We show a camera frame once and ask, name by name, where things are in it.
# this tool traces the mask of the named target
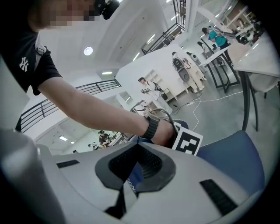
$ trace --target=concrete floor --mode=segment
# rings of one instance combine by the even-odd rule
[[[230,80],[235,81],[233,73],[229,72],[229,69],[227,69],[227,71]],[[240,84],[230,87],[225,94],[223,88],[215,88],[209,72],[205,73],[205,77],[207,78],[207,81],[204,81],[203,83],[205,89],[200,96],[202,101],[219,99],[226,95],[242,91],[242,86]],[[199,96],[199,94],[182,93],[178,97],[178,102],[172,100],[168,103],[173,108],[173,112],[175,112],[177,108],[173,105],[180,107],[197,96]],[[246,132],[251,137],[259,152],[267,184],[276,164],[278,163],[280,155],[280,97],[278,88],[275,87],[267,93],[267,99],[264,99],[264,94],[256,93],[256,100],[259,111],[259,131],[256,132],[255,130],[255,110],[251,98],[249,122]],[[226,138],[241,130],[244,116],[243,104],[243,93],[235,94],[219,101],[201,102],[200,106],[195,111],[199,124],[194,131],[203,135],[202,145],[207,145]],[[178,114],[173,115],[172,117],[185,120],[189,125],[189,129],[193,130],[197,123],[193,114],[193,110],[196,106],[197,103],[184,106],[180,109]]]

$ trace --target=blue chair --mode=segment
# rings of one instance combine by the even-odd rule
[[[233,178],[249,195],[264,189],[263,165],[245,131],[201,147],[196,156]]]

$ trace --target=metal railing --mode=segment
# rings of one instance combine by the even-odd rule
[[[94,95],[118,87],[121,87],[121,85],[117,80],[108,80],[79,86],[76,87],[76,89]],[[31,107],[21,115],[21,131],[23,133],[26,132],[40,120],[44,119],[46,116],[54,113],[57,110],[59,110],[59,108],[48,99]]]
[[[164,32],[147,51],[142,49],[142,52],[144,52],[145,55],[168,46],[185,30],[186,1],[183,0],[181,2],[180,0],[173,0],[173,6],[175,13],[175,24],[172,25],[166,32]]]

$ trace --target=white table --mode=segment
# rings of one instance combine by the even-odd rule
[[[229,47],[226,47],[226,48],[224,48],[224,49],[222,49],[222,50],[220,50],[220,51],[214,53],[211,57],[207,58],[205,61],[202,61],[201,64],[199,65],[199,66],[205,66],[205,65],[207,65],[207,67],[208,67],[208,69],[209,69],[209,71],[210,71],[210,73],[211,73],[211,76],[212,76],[212,78],[213,78],[213,80],[214,80],[214,83],[215,83],[216,88],[223,87],[224,93],[226,93],[226,92],[228,91],[228,88],[229,88],[230,86],[236,85],[236,84],[239,84],[239,83],[240,83],[239,78],[238,78],[236,72],[234,71],[234,69],[232,68],[231,64],[228,62],[227,58],[226,58],[225,55],[223,54],[228,48],[229,48]],[[224,58],[224,60],[226,61],[226,63],[227,63],[228,66],[230,67],[230,69],[232,70],[232,72],[233,72],[233,74],[234,74],[234,76],[235,76],[235,78],[236,78],[236,80],[237,80],[236,82],[231,83],[230,80],[229,80],[228,74],[226,73],[226,71],[224,70],[224,68],[221,67],[222,70],[224,71],[226,77],[227,77],[227,83],[224,84],[223,79],[222,79],[222,77],[221,77],[221,74],[220,74],[219,70],[217,69],[217,67],[216,67],[216,65],[215,65],[215,63],[214,63],[214,60],[217,59],[217,58],[220,57],[220,56],[222,56],[222,57]],[[216,81],[216,79],[215,79],[215,76],[214,76],[214,74],[213,74],[213,71],[211,70],[211,67],[210,67],[209,63],[212,63],[212,64],[213,64],[213,66],[214,66],[214,68],[215,68],[215,70],[216,70],[216,72],[217,72],[217,74],[218,74],[218,76],[219,76],[219,79],[220,79],[220,81],[221,81],[221,85],[217,85],[217,81]]]
[[[243,89],[244,119],[242,130],[246,130],[249,119],[250,89],[255,106],[256,130],[258,130],[256,99],[247,73],[257,73],[280,78],[279,56],[268,34],[264,33],[239,61],[233,62],[233,68],[239,71]]]

